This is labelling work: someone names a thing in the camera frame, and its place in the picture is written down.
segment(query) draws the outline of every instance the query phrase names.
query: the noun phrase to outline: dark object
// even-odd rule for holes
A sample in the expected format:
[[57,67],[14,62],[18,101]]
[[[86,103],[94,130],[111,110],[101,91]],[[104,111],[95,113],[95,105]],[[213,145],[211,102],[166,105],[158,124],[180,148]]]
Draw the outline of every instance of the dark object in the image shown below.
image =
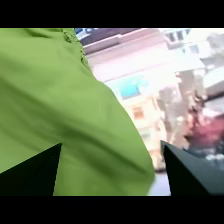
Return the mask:
[[224,195],[224,173],[189,153],[161,141],[171,196]]
[[0,174],[0,196],[53,196],[61,144]]

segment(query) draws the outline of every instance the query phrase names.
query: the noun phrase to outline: green cloth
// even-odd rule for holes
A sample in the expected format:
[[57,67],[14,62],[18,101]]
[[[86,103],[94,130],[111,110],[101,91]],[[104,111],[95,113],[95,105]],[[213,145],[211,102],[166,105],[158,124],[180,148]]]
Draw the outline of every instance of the green cloth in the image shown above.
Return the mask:
[[74,29],[1,28],[0,172],[58,143],[54,195],[147,194],[151,158]]

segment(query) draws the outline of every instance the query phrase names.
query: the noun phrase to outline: black triangle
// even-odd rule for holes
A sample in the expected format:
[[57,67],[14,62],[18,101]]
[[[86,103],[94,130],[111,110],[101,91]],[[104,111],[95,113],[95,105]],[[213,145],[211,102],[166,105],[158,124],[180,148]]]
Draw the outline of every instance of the black triangle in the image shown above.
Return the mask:
[[0,196],[53,196],[61,144],[0,174]]
[[171,195],[224,195],[224,172],[161,141]]

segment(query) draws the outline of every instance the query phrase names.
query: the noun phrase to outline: green fabric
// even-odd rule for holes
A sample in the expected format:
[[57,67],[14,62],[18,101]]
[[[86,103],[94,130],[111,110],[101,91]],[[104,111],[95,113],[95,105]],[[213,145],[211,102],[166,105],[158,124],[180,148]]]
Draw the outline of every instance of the green fabric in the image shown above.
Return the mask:
[[62,143],[55,195],[146,195],[151,158],[72,28],[0,29],[0,172]]

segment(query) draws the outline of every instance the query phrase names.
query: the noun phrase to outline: blurry background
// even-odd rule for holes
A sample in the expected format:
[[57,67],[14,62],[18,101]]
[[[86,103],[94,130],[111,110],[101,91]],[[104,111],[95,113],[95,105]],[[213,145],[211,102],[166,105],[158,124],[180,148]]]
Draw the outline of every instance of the blurry background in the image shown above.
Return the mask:
[[160,140],[224,168],[223,28],[75,28],[94,76],[141,135],[168,195]]

